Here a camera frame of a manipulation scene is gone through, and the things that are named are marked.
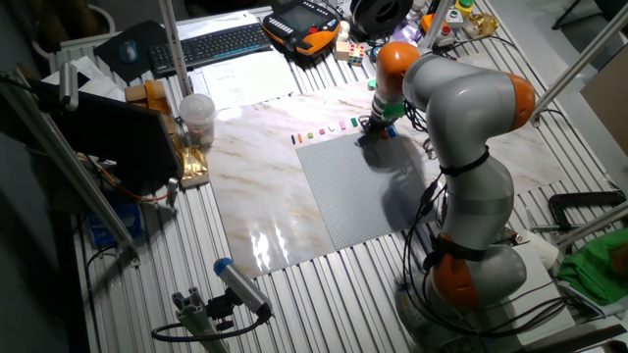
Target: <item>marble table surface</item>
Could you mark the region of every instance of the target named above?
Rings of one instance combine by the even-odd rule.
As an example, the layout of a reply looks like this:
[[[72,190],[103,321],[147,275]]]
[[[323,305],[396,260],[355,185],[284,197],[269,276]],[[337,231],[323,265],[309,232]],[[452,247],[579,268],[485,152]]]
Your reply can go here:
[[[358,132],[350,119],[370,114],[372,97],[363,81],[219,113],[206,156],[232,257],[245,274],[261,276],[335,251],[295,150]],[[416,146],[421,161],[413,163],[422,164],[416,167],[429,184],[439,164],[423,151],[427,133],[406,118],[395,126]],[[510,170],[516,193],[565,178],[529,124],[488,145]]]

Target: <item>gold foil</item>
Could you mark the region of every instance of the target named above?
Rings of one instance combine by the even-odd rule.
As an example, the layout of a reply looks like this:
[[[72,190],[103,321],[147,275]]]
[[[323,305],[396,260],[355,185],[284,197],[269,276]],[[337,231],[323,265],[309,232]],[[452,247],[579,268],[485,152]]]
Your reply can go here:
[[[186,147],[177,151],[183,165],[183,187],[209,181],[209,169],[205,154],[198,146]]]
[[[471,24],[480,29],[480,35],[491,35],[499,27],[499,21],[495,16],[485,13],[484,15],[469,15],[467,18]]]

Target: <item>green cloth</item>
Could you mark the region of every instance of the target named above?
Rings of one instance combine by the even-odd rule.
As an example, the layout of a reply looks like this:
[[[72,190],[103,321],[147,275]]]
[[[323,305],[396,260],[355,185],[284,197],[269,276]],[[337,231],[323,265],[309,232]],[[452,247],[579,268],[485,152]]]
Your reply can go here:
[[[628,242],[628,228],[589,242],[560,265],[558,278],[566,280],[601,306],[628,295],[628,280],[617,276],[609,251]]]

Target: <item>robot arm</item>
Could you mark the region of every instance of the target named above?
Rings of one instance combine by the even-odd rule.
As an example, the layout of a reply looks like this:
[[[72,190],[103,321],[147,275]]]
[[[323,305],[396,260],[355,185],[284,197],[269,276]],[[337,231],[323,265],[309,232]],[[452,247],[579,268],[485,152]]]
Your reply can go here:
[[[394,93],[391,86],[399,82],[396,74],[389,74],[389,61],[408,56],[399,51],[416,53],[410,45],[389,47],[388,51],[389,45],[379,54],[383,60],[378,59],[370,126],[394,121],[381,119],[375,111],[378,95]],[[428,293],[435,298],[430,301],[436,302],[435,307],[441,304],[465,310],[491,305],[519,288],[526,272],[514,250],[491,245],[512,213],[514,188],[507,168],[490,157],[486,141],[528,121],[534,110],[534,89],[519,76],[436,55],[421,57],[407,68],[396,64],[393,72],[403,76],[403,96],[426,112],[430,138],[448,185],[443,232],[436,240],[436,251],[426,261],[427,267],[432,267],[427,284]]]

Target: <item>paper sheet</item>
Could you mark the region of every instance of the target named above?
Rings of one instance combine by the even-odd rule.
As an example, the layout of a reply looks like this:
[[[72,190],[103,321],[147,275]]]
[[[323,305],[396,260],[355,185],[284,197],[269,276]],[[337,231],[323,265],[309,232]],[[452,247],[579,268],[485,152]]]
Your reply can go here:
[[[126,102],[125,92],[119,89],[113,80],[106,77],[89,57],[84,56],[80,59],[72,60],[70,64],[75,66],[79,73],[89,78],[89,82],[79,88],[78,91]],[[48,76],[42,81],[50,84],[59,84],[59,72]]]
[[[256,23],[257,19],[255,19],[255,16],[249,14],[248,11],[239,11],[219,19],[202,21],[189,25],[178,25],[177,30],[179,32],[179,40],[184,40],[218,30],[233,28],[240,25],[252,25]]]
[[[275,51],[249,54],[201,71],[206,86],[195,83],[194,93],[209,90],[218,110],[287,96],[295,89],[286,59]]]

